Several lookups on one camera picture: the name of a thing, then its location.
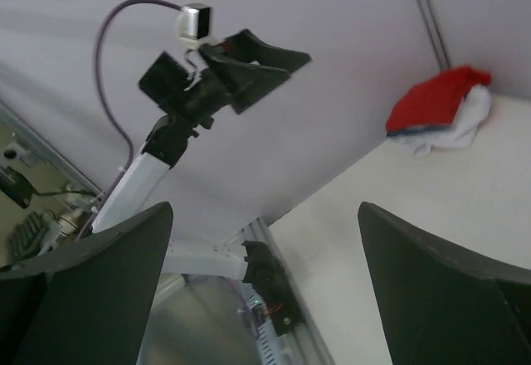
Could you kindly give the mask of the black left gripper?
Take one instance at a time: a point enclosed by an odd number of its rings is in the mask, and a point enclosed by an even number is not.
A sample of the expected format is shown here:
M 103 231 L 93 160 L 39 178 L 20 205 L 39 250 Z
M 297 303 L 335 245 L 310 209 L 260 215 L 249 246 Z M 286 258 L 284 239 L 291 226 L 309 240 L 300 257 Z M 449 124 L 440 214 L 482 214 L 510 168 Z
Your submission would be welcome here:
M 249 29 L 227 37 L 222 49 L 201 52 L 207 69 L 196 82 L 163 51 L 140 78 L 139 89 L 164 113 L 210 129 L 222 108 L 243 113 L 311 62 L 308 53 L 272 46 Z

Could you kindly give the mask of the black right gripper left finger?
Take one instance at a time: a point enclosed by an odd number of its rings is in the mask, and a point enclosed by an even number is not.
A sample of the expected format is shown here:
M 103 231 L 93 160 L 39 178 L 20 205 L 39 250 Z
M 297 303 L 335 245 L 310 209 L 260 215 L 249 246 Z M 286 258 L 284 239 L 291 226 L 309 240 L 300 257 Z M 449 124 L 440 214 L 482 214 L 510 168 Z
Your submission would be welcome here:
M 173 224 L 166 202 L 1 269 L 3 364 L 134 364 Z

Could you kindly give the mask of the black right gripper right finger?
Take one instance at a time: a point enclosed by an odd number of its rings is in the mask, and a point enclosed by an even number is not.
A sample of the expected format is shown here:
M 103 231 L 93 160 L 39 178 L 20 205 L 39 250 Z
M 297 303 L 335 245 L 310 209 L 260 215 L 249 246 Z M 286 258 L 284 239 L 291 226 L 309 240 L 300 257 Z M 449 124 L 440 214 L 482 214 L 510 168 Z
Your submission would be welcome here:
M 370 202 L 358 224 L 394 364 L 528 364 L 530 271 Z

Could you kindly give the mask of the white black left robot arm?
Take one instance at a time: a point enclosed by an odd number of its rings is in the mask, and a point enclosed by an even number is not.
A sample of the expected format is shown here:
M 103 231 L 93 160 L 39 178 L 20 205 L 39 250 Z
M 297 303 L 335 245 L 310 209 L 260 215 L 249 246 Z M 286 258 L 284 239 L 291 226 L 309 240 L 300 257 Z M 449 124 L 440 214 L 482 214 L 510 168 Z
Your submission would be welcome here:
M 216 112 L 229 106 L 242 114 L 312 60 L 308 53 L 268 44 L 248 29 L 222 41 L 187 33 L 179 39 L 186 52 L 195 51 L 206 67 L 194 80 L 178 61 L 162 52 L 141 77 L 140 90 L 164 116 L 102 201 L 90 222 L 93 233 L 136 214 L 184 155 L 189 139 L 198 136 L 197 128 L 212 127 Z M 264 242 L 243 241 L 237 246 L 171 243 L 162 272 L 217 276 L 251 285 L 261 297 L 262 316 L 272 322 L 279 336 L 305 321 L 287 272 Z

